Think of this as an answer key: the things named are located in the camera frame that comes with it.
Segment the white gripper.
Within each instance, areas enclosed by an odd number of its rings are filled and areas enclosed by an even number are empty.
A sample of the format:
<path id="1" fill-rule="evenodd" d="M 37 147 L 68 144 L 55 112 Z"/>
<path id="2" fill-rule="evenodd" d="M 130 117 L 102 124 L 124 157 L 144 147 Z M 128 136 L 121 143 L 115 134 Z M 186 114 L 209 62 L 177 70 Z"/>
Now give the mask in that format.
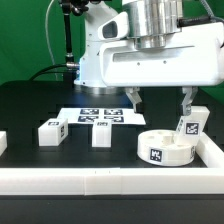
<path id="1" fill-rule="evenodd" d="M 162 48 L 137 50 L 131 40 L 105 43 L 100 49 L 100 69 L 106 85 L 127 87 L 135 113 L 142 112 L 139 87 L 188 86 L 182 88 L 181 113 L 189 116 L 198 92 L 194 86 L 224 81 L 224 25 L 184 27 L 168 36 Z"/>

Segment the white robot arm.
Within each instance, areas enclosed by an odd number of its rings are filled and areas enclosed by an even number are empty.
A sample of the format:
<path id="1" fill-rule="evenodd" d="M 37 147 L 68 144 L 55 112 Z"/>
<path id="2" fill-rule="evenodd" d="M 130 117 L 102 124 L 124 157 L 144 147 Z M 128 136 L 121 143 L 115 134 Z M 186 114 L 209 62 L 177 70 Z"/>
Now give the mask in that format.
<path id="1" fill-rule="evenodd" d="M 95 91 L 123 88 L 138 107 L 141 87 L 180 86 L 182 114 L 191 114 L 199 86 L 224 81 L 224 19 L 185 18 L 183 0 L 104 2 L 85 13 L 85 53 L 77 84 Z"/>

